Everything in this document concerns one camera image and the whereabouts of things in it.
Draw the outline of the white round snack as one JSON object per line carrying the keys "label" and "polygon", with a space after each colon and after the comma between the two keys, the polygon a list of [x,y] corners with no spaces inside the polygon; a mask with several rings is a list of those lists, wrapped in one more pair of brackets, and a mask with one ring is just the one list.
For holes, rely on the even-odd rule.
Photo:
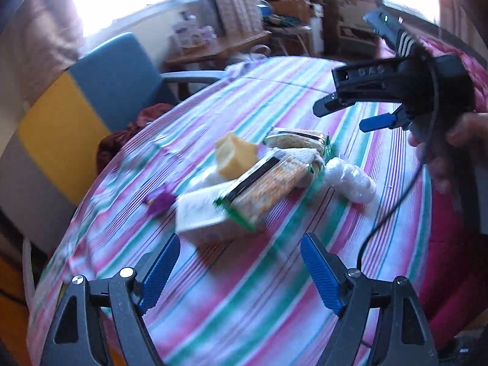
{"label": "white round snack", "polygon": [[334,157],[324,166],[325,182],[352,203],[366,204],[376,194],[375,181],[360,167]]}

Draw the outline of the purple candy packet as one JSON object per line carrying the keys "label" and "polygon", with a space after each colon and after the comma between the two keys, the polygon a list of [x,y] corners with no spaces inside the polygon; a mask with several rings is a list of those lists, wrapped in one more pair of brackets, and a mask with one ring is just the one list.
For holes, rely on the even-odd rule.
{"label": "purple candy packet", "polygon": [[146,205],[148,215],[156,217],[170,209],[176,199],[177,196],[171,191],[170,186],[163,183],[154,191],[148,193],[143,203]]}

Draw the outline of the green cracker snack packet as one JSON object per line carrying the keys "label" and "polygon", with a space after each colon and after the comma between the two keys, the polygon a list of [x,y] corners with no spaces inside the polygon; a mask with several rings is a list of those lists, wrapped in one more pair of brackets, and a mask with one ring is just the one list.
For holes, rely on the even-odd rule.
{"label": "green cracker snack packet", "polygon": [[214,204],[245,229],[260,224],[294,188],[308,187],[323,168],[316,149],[270,149],[215,199]]}

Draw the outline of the striped pink green tablecloth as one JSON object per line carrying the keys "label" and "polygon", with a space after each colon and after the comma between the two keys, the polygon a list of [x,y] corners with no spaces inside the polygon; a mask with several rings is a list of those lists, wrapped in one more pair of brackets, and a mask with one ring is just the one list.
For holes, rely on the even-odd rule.
{"label": "striped pink green tablecloth", "polygon": [[174,231],[174,211],[148,216],[148,192],[163,183],[183,192],[212,165],[215,141],[225,133],[258,144],[272,127],[327,133],[339,155],[374,179],[375,199],[349,203],[317,179],[289,194],[256,235],[199,248],[183,241],[145,323],[168,365],[315,364],[335,319],[301,259],[302,235],[313,232],[354,266],[361,243],[401,199],[418,166],[404,131],[359,130],[361,119],[391,111],[390,104],[313,114],[314,102],[333,90],[335,66],[305,57],[237,65],[135,136],[86,193],[41,276],[27,333],[33,364],[41,360],[65,280],[109,278]]}

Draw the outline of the white rectangular box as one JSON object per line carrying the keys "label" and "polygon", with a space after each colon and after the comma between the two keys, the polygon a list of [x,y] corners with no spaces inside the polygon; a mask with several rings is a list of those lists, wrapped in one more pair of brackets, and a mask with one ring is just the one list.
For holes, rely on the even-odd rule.
{"label": "white rectangular box", "polygon": [[175,233],[195,246],[234,240],[249,234],[214,201],[233,184],[220,183],[182,194],[176,202]]}

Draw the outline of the red bed cover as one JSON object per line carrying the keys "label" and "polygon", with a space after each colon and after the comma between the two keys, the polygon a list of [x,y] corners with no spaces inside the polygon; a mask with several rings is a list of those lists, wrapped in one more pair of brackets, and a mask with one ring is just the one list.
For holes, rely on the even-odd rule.
{"label": "red bed cover", "polygon": [[[447,134],[451,145],[479,145],[487,151],[487,71],[465,52],[444,41],[418,38],[435,56],[459,56],[472,77],[475,111],[464,115]],[[438,350],[487,309],[487,236],[463,226],[453,208],[449,163],[428,162],[432,183],[429,254],[419,300]]]}

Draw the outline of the grey yellow blue chair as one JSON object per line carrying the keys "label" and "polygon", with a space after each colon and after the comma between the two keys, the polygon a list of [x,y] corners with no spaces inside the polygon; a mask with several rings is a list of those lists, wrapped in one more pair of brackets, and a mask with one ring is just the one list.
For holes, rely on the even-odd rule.
{"label": "grey yellow blue chair", "polygon": [[171,83],[211,84],[215,70],[160,73],[131,33],[65,70],[24,115],[1,155],[1,212],[50,253],[96,179],[99,142],[145,107],[177,103]]}

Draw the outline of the yellow sponge cake block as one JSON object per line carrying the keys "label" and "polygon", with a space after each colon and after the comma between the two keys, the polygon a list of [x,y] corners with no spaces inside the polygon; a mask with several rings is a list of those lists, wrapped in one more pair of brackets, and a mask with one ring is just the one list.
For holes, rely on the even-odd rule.
{"label": "yellow sponge cake block", "polygon": [[257,144],[229,131],[214,144],[217,171],[225,179],[239,178],[257,163]]}

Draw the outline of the maroon cloth on chair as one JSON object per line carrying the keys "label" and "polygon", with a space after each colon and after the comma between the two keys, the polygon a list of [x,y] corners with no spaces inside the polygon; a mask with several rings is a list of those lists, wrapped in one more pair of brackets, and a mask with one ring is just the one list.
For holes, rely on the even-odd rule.
{"label": "maroon cloth on chair", "polygon": [[96,154],[97,174],[102,173],[130,139],[153,121],[168,113],[172,108],[173,106],[168,103],[157,103],[156,105],[144,108],[139,112],[136,121],[129,122],[125,129],[114,132],[102,139]]}

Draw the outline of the wooden side desk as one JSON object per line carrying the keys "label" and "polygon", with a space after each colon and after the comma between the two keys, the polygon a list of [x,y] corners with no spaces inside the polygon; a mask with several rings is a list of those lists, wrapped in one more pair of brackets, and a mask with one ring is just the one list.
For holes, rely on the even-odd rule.
{"label": "wooden side desk", "polygon": [[199,64],[202,62],[218,62],[224,60],[234,52],[240,52],[254,45],[264,44],[271,37],[268,30],[245,33],[237,36],[223,36],[216,40],[191,49],[190,52],[182,52],[169,56],[161,67],[165,70],[180,70],[187,64]]}

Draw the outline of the white appliance box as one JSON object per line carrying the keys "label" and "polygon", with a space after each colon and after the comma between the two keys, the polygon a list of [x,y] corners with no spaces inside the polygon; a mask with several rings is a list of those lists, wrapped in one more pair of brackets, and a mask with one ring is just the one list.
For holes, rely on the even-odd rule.
{"label": "white appliance box", "polygon": [[199,21],[188,11],[179,13],[179,20],[171,25],[171,29],[181,48],[191,48],[202,43]]}

